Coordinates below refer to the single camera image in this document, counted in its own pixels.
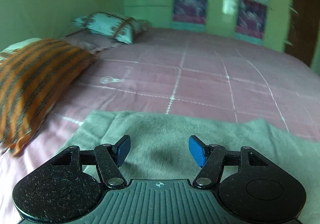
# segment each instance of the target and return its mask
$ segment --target pillow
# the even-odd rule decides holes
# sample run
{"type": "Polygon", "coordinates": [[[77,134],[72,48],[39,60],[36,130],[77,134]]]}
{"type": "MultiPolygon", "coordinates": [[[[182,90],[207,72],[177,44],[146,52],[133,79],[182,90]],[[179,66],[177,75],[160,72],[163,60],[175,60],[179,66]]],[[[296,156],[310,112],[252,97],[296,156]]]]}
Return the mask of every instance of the pillow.
{"type": "Polygon", "coordinates": [[[42,39],[18,49],[0,66],[0,141],[18,155],[60,94],[96,60],[65,41],[42,39]]]}
{"type": "Polygon", "coordinates": [[[89,30],[81,30],[60,39],[65,40],[72,46],[79,46],[92,54],[122,44],[111,37],[92,34],[89,30]]]}
{"type": "Polygon", "coordinates": [[[7,60],[11,56],[11,54],[15,53],[15,50],[23,48],[26,45],[31,44],[36,41],[39,41],[39,40],[41,40],[41,39],[40,38],[30,38],[30,39],[24,40],[22,42],[8,46],[6,49],[4,49],[3,51],[0,52],[0,63],[4,60],[7,60]]]}
{"type": "Polygon", "coordinates": [[[148,22],[132,17],[96,12],[88,17],[82,16],[74,21],[80,28],[92,33],[112,37],[120,42],[132,44],[138,35],[148,30],[148,22]]]}

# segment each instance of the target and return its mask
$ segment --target crosshair marking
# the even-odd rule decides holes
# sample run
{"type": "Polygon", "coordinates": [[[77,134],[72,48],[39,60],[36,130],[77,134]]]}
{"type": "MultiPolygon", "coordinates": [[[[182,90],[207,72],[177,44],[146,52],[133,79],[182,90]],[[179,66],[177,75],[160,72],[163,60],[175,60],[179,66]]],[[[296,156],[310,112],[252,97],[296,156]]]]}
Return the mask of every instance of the crosshair marking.
{"type": "Polygon", "coordinates": [[[158,186],[158,187],[162,187],[162,186],[164,186],[165,184],[164,184],[163,182],[157,182],[155,185],[158,186]]]}

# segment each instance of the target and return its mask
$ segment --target striped cushion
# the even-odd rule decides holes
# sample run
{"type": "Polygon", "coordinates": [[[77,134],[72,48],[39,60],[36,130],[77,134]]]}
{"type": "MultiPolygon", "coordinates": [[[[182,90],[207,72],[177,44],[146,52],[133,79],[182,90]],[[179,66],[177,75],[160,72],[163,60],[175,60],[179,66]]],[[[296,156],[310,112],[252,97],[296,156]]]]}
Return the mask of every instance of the striped cushion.
{"type": "Polygon", "coordinates": [[[0,141],[18,155],[60,94],[95,56],[65,41],[42,39],[0,65],[0,141]]]}
{"type": "Polygon", "coordinates": [[[8,46],[6,49],[4,49],[3,51],[0,52],[0,64],[3,61],[7,60],[12,54],[15,54],[17,49],[23,48],[23,47],[27,46],[28,44],[31,44],[31,43],[39,41],[39,40],[41,40],[41,39],[40,38],[30,38],[30,39],[24,40],[22,42],[8,46]]]}

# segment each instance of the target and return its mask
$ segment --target pink pillow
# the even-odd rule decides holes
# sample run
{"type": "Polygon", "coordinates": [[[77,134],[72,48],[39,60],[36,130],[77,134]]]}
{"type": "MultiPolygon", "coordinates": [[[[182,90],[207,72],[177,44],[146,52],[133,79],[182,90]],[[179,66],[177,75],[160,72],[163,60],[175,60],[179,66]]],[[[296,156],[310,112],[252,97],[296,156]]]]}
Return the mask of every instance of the pink pillow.
{"type": "Polygon", "coordinates": [[[122,44],[111,37],[92,34],[88,30],[80,30],[64,37],[63,40],[72,46],[78,46],[92,54],[122,44]]]}

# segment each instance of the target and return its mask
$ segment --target pink bedspread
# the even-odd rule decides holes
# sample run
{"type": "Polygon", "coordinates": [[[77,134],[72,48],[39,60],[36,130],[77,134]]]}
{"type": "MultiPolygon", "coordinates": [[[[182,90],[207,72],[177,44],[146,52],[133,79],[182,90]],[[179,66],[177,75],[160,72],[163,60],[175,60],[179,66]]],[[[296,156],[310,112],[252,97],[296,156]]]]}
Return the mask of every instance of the pink bedspread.
{"type": "Polygon", "coordinates": [[[14,185],[47,161],[91,110],[145,111],[229,122],[264,118],[320,140],[320,78],[294,57],[208,34],[151,29],[100,53],[61,97],[22,157],[0,157],[0,224],[18,223],[14,185]]]}

